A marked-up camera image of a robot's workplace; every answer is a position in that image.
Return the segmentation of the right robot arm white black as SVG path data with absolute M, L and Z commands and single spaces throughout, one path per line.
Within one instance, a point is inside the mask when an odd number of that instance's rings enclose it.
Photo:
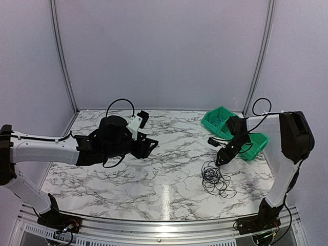
M 228 164 L 241 153 L 242 146 L 250 143 L 252 133 L 272 132 L 280 137 L 282 160 L 270 191 L 260 203 L 258 214 L 236 221 L 240 234 L 272 228 L 285 206 L 288 193 L 297 181 L 302 162 L 314 148 L 315 140 L 310 126 L 301 111 L 268 113 L 247 118 L 231 116 L 225 124 L 232 139 L 217 152 L 215 165 L 218 167 Z

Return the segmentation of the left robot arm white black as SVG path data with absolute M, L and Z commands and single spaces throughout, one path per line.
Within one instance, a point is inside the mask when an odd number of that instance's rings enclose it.
M 77 232 L 81 218 L 60 212 L 56 199 L 38 188 L 16 166 L 19 162 L 61 162 L 78 167 L 105 165 L 108 159 L 127 154 L 147 158 L 158 141 L 139 131 L 146 120 L 133 116 L 127 122 L 120 116 L 101 119 L 89 135 L 69 134 L 63 138 L 46 138 L 14 132 L 11 125 L 1 127 L 1 186 L 28 203 L 38 217 L 38 224 Z

